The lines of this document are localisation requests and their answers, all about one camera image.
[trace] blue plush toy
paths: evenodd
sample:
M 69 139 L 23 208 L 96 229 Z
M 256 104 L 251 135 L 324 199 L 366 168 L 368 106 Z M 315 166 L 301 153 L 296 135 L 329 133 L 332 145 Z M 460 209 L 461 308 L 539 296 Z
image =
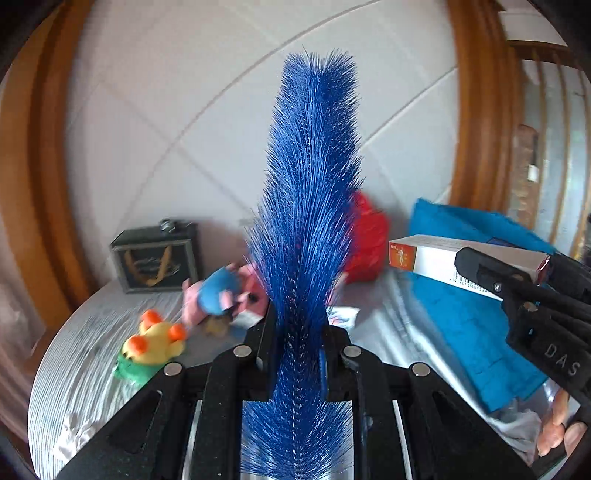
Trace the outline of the blue plush toy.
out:
M 222 315 L 234 305 L 234 298 L 240 293 L 240 279 L 236 271 L 222 267 L 204 280 L 197 301 L 207 313 Z

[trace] human hand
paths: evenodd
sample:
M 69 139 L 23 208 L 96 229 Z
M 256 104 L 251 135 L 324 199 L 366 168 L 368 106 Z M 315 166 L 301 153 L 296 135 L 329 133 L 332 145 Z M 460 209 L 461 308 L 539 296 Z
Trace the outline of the human hand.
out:
M 570 456 L 573 453 L 587 431 L 587 426 L 581 421 L 576 421 L 565 431 L 564 423 L 568 414 L 569 394 L 561 388 L 554 397 L 552 411 L 543 422 L 542 431 L 538 436 L 537 446 L 540 456 L 547 455 L 550 449 L 557 447 L 562 442 L 564 442 L 566 455 Z

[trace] white table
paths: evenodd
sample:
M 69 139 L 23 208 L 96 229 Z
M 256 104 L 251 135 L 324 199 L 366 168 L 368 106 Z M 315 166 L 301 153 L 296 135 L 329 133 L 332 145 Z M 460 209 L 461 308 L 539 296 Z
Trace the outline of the white table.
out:
M 137 333 L 139 316 L 157 309 L 170 321 L 180 317 L 182 294 L 129 294 L 117 281 L 89 298 L 60 329 L 47 349 L 31 393 L 28 414 L 33 466 L 41 480 L 52 480 L 63 463 L 51 454 L 64 417 L 74 413 L 78 424 L 107 422 L 137 391 L 113 377 L 117 352 L 126 338 Z M 244 330 L 231 329 L 223 339 L 197 332 L 179 357 L 186 367 L 211 361 L 241 343 Z
M 533 456 L 539 418 L 517 410 L 529 407 L 544 411 L 547 402 L 543 389 L 525 406 L 487 416 L 453 352 L 413 298 L 406 276 L 387 268 L 374 283 L 346 286 L 339 304 L 361 309 L 357 327 L 350 333 L 353 343 L 390 364 L 430 364 L 515 450 Z M 33 465 L 41 480 L 52 480 L 63 466 L 51 450 L 66 413 L 75 413 L 78 424 L 87 420 L 106 422 L 137 391 L 129 383 L 114 379 L 112 370 L 123 341 L 137 331 L 140 314 L 156 308 L 174 321 L 180 317 L 181 306 L 181 293 L 125 295 L 114 281 L 66 322 L 41 362 L 31 394 L 29 440 Z M 186 367 L 207 363 L 240 344 L 244 334 L 244 330 L 231 329 L 227 337 L 216 339 L 205 336 L 198 327 L 179 361 Z

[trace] blue bristles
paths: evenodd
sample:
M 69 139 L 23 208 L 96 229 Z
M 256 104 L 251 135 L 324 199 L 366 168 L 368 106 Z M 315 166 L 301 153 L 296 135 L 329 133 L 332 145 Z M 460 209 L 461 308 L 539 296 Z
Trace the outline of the blue bristles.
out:
M 285 61 L 267 182 L 249 240 L 278 312 L 281 355 L 272 401 L 244 406 L 245 472 L 316 480 L 339 468 L 351 446 L 350 405 L 324 401 L 319 351 L 360 186 L 355 86 L 347 54 Z

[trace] stuffed toy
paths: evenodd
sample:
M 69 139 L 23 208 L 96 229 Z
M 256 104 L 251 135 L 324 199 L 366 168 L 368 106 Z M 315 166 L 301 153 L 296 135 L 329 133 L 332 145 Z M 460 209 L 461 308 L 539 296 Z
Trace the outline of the stuffed toy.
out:
M 198 325 L 208 318 L 206 332 L 223 336 L 230 323 L 250 327 L 263 318 L 269 299 L 251 265 L 222 267 L 193 285 L 183 283 L 183 323 Z
M 184 351 L 184 325 L 163 321 L 156 310 L 146 310 L 139 335 L 129 337 L 117 356 L 115 376 L 143 386 L 168 361 Z

